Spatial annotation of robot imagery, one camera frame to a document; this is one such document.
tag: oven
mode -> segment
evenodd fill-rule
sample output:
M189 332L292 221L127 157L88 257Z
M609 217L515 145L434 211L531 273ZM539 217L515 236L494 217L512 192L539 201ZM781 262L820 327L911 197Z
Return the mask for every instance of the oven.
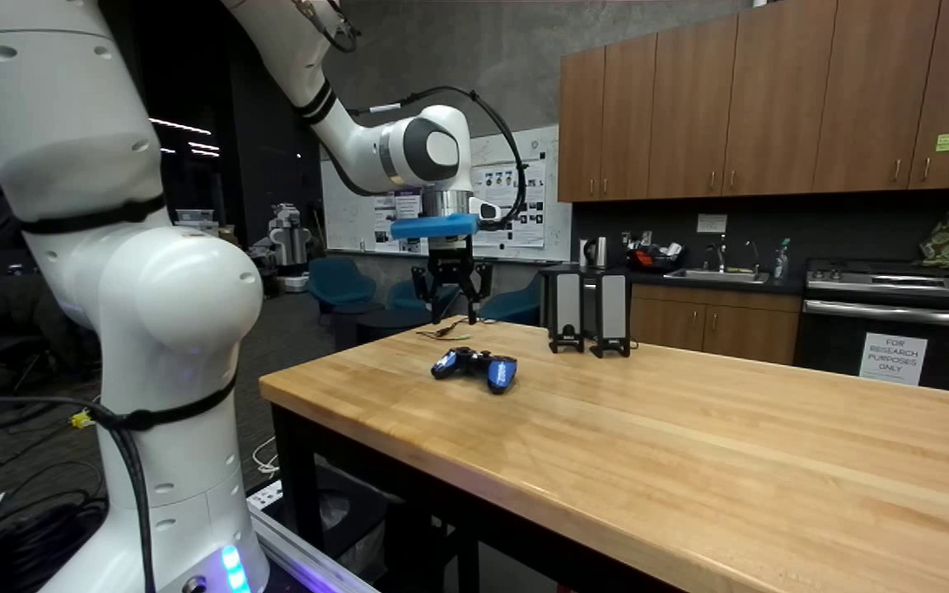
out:
M949 390L949 271L810 264L798 365Z

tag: sink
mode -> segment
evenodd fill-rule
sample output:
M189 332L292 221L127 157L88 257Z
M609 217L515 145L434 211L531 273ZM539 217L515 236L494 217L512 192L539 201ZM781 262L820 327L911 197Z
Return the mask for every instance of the sink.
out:
M664 273L664 279L696 279L696 285L767 285L767 278L756 278L750 271L675 271L675 273Z

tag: blue light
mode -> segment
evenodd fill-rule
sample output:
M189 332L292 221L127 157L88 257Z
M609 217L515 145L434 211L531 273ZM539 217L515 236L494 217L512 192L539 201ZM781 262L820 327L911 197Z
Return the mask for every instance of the blue light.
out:
M239 568L239 550L238 548L219 548L219 568L233 570Z
M230 587L233 587L233 593L238 593L239 587L247 589L247 573L244 573L244 570L230 573Z

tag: bottle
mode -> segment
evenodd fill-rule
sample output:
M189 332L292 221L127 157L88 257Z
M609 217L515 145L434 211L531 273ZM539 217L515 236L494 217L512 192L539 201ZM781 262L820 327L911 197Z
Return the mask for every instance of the bottle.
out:
M784 285L791 278L791 236L781 241L774 257L774 285Z

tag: butcher block counter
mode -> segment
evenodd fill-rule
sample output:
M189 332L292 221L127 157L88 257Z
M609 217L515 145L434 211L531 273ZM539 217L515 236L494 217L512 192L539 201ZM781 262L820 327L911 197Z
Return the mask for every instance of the butcher block counter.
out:
M518 387L434 382L448 347ZM949 589L949 392L535 327L408 330L264 396L678 589Z

